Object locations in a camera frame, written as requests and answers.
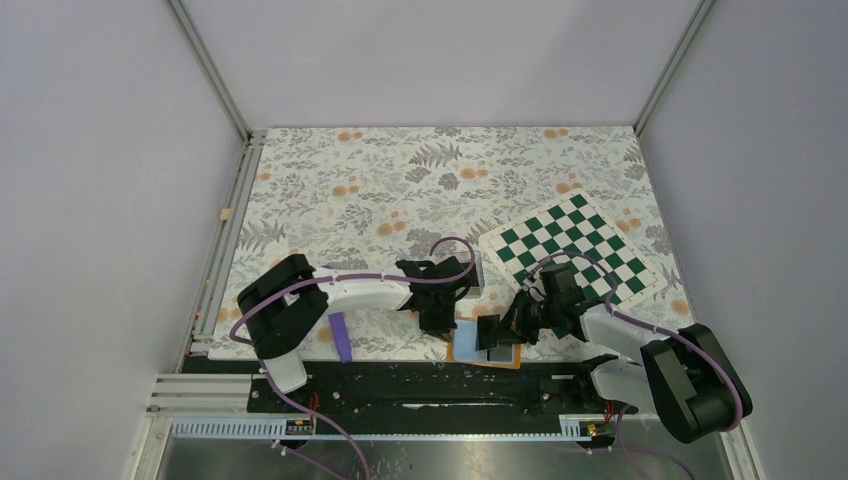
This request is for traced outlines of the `orange leather card holder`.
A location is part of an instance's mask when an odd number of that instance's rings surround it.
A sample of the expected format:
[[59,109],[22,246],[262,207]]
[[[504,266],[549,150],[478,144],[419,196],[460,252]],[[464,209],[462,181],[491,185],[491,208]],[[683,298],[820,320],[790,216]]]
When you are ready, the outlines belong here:
[[476,320],[460,319],[455,325],[447,347],[448,362],[506,370],[520,368],[519,345],[490,341]]

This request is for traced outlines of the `clear acrylic card box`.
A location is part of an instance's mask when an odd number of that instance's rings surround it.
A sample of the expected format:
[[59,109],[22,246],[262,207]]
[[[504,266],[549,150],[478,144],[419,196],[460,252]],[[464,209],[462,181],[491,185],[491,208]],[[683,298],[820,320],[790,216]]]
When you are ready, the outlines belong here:
[[403,272],[405,277],[416,279],[446,279],[465,273],[462,278],[453,282],[410,284],[410,290],[414,295],[452,294],[459,301],[481,297],[485,286],[482,263],[479,255],[471,261],[471,255],[468,253],[452,253],[439,256],[436,260],[398,260],[395,266]]

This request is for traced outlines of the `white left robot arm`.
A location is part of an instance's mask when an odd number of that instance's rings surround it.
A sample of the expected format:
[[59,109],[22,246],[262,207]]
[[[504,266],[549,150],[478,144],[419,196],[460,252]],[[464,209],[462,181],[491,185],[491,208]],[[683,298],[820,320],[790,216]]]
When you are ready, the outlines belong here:
[[447,340],[456,327],[456,304],[480,285],[474,258],[337,270],[315,267],[305,255],[294,254],[238,294],[242,316],[230,337],[252,346],[274,383],[272,398],[296,411],[309,401],[311,388],[297,349],[321,318],[354,310],[410,311],[424,334]]

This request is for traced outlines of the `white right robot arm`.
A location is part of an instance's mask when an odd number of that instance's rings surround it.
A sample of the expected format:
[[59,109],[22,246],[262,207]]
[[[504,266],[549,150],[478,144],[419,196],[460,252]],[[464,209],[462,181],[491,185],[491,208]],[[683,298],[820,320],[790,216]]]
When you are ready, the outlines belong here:
[[479,319],[478,349],[534,344],[544,329],[607,347],[616,358],[575,382],[577,405],[589,412],[610,401],[633,406],[657,415],[682,443],[733,430],[752,413],[750,394],[707,326],[673,331],[638,320],[588,297],[566,264],[546,266],[536,276],[540,294],[523,287],[504,315]]

